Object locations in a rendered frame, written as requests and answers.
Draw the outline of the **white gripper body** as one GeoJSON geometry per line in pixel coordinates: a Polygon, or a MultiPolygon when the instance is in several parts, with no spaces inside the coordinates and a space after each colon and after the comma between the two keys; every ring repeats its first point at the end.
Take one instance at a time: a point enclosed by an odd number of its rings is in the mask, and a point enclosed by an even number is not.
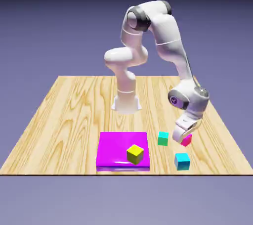
{"type": "Polygon", "coordinates": [[[193,124],[190,129],[185,130],[180,127],[178,124],[175,124],[175,128],[172,134],[172,139],[178,143],[182,143],[182,141],[190,135],[197,128],[197,124],[193,124]]]}

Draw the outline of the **small pink cube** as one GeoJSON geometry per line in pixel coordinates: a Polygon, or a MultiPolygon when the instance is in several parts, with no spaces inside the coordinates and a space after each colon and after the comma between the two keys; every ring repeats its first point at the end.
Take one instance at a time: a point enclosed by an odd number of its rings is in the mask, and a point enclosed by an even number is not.
{"type": "Polygon", "coordinates": [[[186,147],[186,146],[188,146],[191,143],[191,141],[192,141],[192,135],[189,134],[187,137],[185,137],[182,140],[182,142],[180,144],[186,147]]]}

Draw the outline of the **small green cube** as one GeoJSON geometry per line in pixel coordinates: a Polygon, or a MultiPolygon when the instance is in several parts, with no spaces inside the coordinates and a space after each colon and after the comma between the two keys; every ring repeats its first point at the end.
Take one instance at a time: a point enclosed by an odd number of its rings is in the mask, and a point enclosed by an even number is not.
{"type": "Polygon", "coordinates": [[[158,145],[167,146],[169,140],[168,132],[159,132],[158,134],[158,145]]]}

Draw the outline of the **small cyan cube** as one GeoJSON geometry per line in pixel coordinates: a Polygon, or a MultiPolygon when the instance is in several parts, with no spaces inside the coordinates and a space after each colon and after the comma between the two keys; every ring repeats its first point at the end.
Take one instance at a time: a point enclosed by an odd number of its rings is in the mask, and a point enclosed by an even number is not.
{"type": "Polygon", "coordinates": [[[189,170],[190,158],[187,153],[176,153],[174,157],[174,164],[178,171],[189,170]]]}

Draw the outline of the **small yellow cube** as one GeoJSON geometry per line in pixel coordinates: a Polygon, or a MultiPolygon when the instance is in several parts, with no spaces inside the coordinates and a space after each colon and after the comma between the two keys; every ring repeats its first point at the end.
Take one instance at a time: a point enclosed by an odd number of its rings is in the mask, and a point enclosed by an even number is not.
{"type": "Polygon", "coordinates": [[[129,162],[137,165],[143,160],[144,149],[136,144],[126,150],[126,158],[129,162]]]}

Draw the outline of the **large magenta box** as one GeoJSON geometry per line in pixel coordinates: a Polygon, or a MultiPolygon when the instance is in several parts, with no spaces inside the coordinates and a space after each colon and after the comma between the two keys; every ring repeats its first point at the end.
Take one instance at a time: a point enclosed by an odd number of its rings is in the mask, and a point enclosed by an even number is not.
{"type": "Polygon", "coordinates": [[[101,132],[96,156],[96,170],[150,171],[150,155],[146,132],[101,132]],[[133,145],[143,149],[138,164],[127,159],[127,150],[133,145]]]}

